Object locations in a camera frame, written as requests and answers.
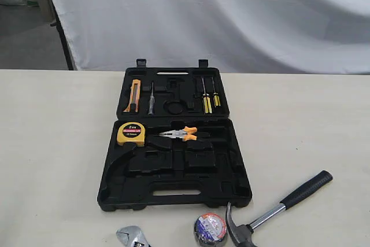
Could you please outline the long yellow black screwdriver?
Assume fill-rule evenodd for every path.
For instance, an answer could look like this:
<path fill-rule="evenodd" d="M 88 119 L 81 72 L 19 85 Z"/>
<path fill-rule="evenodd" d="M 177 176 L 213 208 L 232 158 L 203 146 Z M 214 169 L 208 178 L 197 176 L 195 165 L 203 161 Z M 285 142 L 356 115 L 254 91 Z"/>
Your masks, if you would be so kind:
<path fill-rule="evenodd" d="M 205 81 L 204 81 L 203 76 L 201 77 L 201 80 L 202 80 L 202 87 L 203 87 L 203 105 L 204 105 L 203 108 L 204 108 L 204 112 L 205 112 L 205 114 L 212 114 L 213 111 L 212 111 L 210 96 L 206 91 L 206 86 L 205 86 Z"/>

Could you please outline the orange handled pliers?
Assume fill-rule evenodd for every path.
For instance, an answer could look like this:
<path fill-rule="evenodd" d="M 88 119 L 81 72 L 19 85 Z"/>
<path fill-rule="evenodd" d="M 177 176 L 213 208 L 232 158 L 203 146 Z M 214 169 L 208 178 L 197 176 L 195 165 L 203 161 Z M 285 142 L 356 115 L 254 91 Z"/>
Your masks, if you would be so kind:
<path fill-rule="evenodd" d="M 196 127 L 187 127 L 181 129 L 181 130 L 170 130 L 170 131 L 164 131 L 158 134 L 158 136 L 161 137 L 168 137 L 171 139 L 181 139 L 182 141 L 196 141 L 197 136 L 195 135 L 197 133 L 198 129 Z"/>

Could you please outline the white backdrop cloth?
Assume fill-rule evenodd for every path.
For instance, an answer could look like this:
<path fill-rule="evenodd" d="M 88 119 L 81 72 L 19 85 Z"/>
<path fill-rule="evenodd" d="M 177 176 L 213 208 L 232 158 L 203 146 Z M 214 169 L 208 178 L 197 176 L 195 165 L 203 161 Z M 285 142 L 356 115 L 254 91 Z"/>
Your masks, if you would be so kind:
<path fill-rule="evenodd" d="M 369 72 L 369 0 L 52 0 L 76 68 Z"/>

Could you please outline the black plastic tool case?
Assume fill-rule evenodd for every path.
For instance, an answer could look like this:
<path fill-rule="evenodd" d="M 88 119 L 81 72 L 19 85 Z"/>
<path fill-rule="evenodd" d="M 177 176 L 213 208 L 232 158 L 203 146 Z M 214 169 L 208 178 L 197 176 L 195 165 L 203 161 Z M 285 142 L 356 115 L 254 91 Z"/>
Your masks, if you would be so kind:
<path fill-rule="evenodd" d="M 204 77 L 212 114 L 203 106 Z M 221 107 L 214 107 L 213 86 Z M 131 84 L 141 81 L 139 110 L 123 112 Z M 148 115 L 154 82 L 154 114 Z M 126 70 L 108 146 L 97 201 L 103 211 L 141 210 L 150 205 L 204 204 L 212 208 L 230 202 L 245 207 L 252 190 L 239 148 L 220 72 L 199 60 L 195 68 L 153 68 L 144 58 Z M 117 144 L 119 127 L 144 125 L 145 145 Z M 196 141 L 158 136 L 187 127 L 198 129 Z"/>

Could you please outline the short yellow black screwdriver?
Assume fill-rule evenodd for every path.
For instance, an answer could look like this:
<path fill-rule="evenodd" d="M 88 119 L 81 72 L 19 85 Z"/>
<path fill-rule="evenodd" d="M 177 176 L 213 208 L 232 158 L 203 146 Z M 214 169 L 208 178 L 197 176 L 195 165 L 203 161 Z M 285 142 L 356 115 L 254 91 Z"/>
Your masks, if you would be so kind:
<path fill-rule="evenodd" d="M 215 108 L 221 107 L 220 96 L 219 96 L 218 92 L 216 91 L 216 86 L 215 86 L 214 78 L 211 77 L 211 79 L 212 79 L 212 86 L 213 86 L 213 102 L 214 102 L 214 107 Z"/>

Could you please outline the black electrical tape roll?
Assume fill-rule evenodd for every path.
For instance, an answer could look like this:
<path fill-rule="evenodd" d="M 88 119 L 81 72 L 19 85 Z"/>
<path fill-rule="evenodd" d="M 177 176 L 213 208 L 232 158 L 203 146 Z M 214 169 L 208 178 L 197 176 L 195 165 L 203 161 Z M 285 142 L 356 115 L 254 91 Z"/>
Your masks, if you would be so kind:
<path fill-rule="evenodd" d="M 194 223 L 194 235 L 199 246 L 224 246 L 227 242 L 226 222 L 215 213 L 200 215 Z"/>

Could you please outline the clear tester screwdriver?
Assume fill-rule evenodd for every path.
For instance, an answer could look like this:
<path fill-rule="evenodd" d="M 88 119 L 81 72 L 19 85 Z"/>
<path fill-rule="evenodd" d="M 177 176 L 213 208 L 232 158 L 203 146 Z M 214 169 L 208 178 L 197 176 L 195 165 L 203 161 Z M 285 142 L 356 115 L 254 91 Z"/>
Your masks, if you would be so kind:
<path fill-rule="evenodd" d="M 149 98 L 149 104 L 148 104 L 148 115 L 154 114 L 154 104 L 155 104 L 155 98 L 154 98 L 154 82 L 151 83 L 151 93 Z"/>

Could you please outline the yellow tape measure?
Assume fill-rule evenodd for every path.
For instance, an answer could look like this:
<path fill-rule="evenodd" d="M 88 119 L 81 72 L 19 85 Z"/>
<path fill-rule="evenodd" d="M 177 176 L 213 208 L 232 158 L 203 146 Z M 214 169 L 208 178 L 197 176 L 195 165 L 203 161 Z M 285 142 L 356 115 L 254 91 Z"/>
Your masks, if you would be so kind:
<path fill-rule="evenodd" d="M 122 124 L 117 132 L 117 144 L 123 146 L 125 143 L 135 143 L 138 147 L 145 145 L 146 129 L 143 124 L 138 122 L 127 122 Z"/>

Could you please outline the black backdrop stand pole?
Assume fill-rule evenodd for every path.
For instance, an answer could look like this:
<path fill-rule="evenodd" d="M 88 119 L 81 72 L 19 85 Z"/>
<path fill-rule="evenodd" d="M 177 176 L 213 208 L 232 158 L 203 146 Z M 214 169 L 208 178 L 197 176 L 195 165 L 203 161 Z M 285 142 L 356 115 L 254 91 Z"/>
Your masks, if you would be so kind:
<path fill-rule="evenodd" d="M 65 32 L 64 32 L 63 27 L 61 25 L 60 18 L 58 16 L 58 13 L 56 11 L 56 8 L 54 6 L 53 1 L 51 1 L 51 7 L 53 8 L 55 20 L 50 24 L 50 26 L 51 27 L 56 27 L 56 30 L 57 30 L 59 38 L 60 38 L 60 42 L 61 42 L 62 50 L 63 50 L 63 53 L 64 53 L 64 57 L 65 57 L 65 60 L 66 60 L 67 68 L 68 68 L 69 71 L 74 71 L 75 68 L 74 68 L 71 53 L 70 53 L 70 50 L 69 50 L 68 42 L 67 42 L 67 39 L 66 39 L 66 36 L 65 36 Z"/>

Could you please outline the chrome adjustable wrench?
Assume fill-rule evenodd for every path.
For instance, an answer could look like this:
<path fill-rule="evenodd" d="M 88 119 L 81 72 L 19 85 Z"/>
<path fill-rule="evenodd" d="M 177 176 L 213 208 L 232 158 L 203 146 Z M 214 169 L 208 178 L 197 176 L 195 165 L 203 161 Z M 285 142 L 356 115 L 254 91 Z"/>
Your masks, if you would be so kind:
<path fill-rule="evenodd" d="M 151 247 L 138 226 L 122 227 L 116 231 L 118 240 L 126 247 Z"/>

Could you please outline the orange utility knife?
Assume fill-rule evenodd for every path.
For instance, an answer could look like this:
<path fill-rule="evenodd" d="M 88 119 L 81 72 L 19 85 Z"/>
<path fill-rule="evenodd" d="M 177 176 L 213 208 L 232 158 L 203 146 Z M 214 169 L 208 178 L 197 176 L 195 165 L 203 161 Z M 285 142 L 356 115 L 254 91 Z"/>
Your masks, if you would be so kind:
<path fill-rule="evenodd" d="M 131 84 L 129 103 L 123 112 L 138 112 L 140 88 L 141 81 L 139 79 L 134 79 Z"/>

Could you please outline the claw hammer black grip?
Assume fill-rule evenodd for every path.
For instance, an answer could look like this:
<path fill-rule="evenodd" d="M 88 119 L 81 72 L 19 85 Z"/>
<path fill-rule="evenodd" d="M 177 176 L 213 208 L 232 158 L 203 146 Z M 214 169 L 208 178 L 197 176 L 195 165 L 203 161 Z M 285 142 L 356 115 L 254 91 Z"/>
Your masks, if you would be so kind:
<path fill-rule="evenodd" d="M 237 247 L 256 246 L 253 243 L 252 235 L 257 227 L 260 227 L 269 219 L 278 215 L 279 213 L 286 211 L 299 202 L 310 197 L 312 194 L 317 192 L 321 187 L 333 180 L 333 176 L 326 170 L 322 170 L 313 178 L 309 179 L 284 199 L 282 199 L 275 207 L 255 219 L 249 224 L 241 224 L 237 226 L 232 219 L 231 203 L 228 202 L 225 212 L 225 223 L 227 225 L 228 233 Z"/>

